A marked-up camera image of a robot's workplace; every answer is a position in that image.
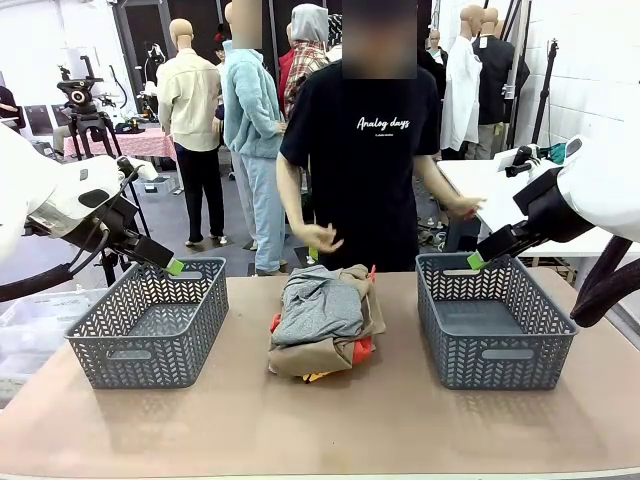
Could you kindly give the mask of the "person's right hand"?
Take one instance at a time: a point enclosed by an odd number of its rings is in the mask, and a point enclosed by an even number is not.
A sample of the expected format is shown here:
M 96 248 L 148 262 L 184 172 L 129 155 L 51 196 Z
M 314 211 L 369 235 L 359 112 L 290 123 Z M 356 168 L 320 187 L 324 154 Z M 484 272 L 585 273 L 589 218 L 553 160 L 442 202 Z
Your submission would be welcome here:
M 330 254 L 337 251 L 344 243 L 337 238 L 337 230 L 329 224 L 322 227 L 317 224 L 303 224 L 296 229 L 296 236 L 308 247 L 318 253 Z

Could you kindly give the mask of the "person's left hand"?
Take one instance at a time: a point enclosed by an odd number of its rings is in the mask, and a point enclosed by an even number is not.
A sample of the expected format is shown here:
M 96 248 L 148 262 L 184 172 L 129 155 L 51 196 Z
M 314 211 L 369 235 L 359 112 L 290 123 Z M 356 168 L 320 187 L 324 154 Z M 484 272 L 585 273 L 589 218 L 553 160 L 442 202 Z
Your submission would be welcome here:
M 448 211 L 462 219 L 470 219 L 477 215 L 486 202 L 484 198 L 458 196 L 446 204 Z

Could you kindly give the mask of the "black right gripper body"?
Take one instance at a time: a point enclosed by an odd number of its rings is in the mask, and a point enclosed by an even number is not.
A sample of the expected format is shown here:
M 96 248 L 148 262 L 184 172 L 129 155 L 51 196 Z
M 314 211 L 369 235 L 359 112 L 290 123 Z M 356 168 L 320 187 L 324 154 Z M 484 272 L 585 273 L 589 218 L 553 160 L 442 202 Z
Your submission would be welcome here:
M 505 225 L 477 244 L 477 253 L 485 263 L 508 255 L 515 258 L 543 242 L 543 235 L 534 231 L 528 222 Z

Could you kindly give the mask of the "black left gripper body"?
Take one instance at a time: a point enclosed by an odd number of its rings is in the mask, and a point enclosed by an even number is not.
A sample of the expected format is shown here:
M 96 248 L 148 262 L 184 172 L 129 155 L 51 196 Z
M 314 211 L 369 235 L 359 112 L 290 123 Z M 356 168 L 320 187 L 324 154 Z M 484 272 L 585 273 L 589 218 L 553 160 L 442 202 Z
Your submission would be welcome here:
M 149 263 L 162 269 L 166 269 L 174 257 L 171 250 L 150 237 L 127 229 L 110 234 L 110 248 L 138 263 Z

